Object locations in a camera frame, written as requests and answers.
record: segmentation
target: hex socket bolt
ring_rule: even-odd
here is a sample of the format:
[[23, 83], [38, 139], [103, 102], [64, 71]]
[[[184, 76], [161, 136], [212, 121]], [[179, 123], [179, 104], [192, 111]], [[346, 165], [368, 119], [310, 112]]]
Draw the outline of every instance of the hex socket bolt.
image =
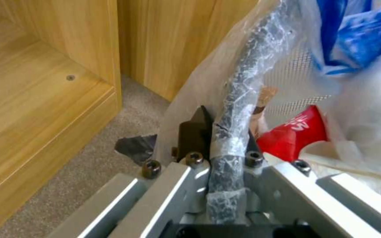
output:
[[251, 168], [260, 167], [263, 164], [264, 156], [258, 151], [248, 151], [245, 154], [245, 165]]
[[196, 166], [198, 164], [202, 164], [204, 161], [204, 157], [199, 152], [189, 152], [185, 157], [187, 166]]
[[305, 176], [309, 176], [311, 172], [311, 166], [306, 161], [296, 160], [292, 162], [292, 165], [297, 168]]
[[148, 160], [142, 166], [142, 175], [147, 179], [156, 178], [161, 172], [161, 164], [155, 160]]

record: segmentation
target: wrapped cable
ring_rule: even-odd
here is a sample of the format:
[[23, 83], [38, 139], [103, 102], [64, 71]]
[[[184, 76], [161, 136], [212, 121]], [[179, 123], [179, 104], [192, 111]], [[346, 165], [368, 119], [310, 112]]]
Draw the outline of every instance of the wrapped cable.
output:
[[292, 49], [299, 31], [298, 2], [281, 0], [251, 30], [213, 124], [207, 213], [212, 223], [237, 223], [245, 214], [243, 162], [249, 118], [263, 74]]

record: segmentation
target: beige carpet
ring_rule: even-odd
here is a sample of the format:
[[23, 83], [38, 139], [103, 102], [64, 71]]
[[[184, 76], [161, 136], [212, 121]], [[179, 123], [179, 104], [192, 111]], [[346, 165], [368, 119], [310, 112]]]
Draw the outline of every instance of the beige carpet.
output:
[[0, 228], [0, 237], [47, 236], [117, 173], [139, 167], [114, 151], [117, 139], [157, 132], [168, 101], [123, 78], [123, 110]]

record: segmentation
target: clear plastic wrap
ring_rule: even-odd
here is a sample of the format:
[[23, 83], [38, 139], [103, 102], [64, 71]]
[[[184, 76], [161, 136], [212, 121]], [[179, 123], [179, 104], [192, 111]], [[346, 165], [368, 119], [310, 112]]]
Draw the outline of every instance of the clear plastic wrap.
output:
[[345, 163], [381, 175], [381, 56], [342, 85], [323, 106], [329, 137]]
[[168, 108], [156, 158], [168, 163], [179, 124], [200, 105], [216, 119], [210, 157], [212, 171], [207, 213], [213, 223], [240, 222], [244, 215], [243, 160], [249, 118], [263, 85], [263, 74], [288, 53], [300, 28], [298, 2], [260, 1], [192, 73]]

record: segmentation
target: wood grain panel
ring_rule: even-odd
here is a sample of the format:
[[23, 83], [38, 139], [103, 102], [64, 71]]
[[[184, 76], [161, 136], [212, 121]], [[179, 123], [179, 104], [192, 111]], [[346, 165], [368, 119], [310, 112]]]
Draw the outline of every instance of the wood grain panel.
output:
[[118, 0], [124, 74], [172, 100], [258, 0]]
[[0, 186], [0, 226], [116, 115], [114, 92], [103, 98]]
[[0, 225], [115, 116], [116, 99], [114, 86], [0, 17]]
[[115, 85], [121, 105], [117, 0], [0, 0], [0, 14]]

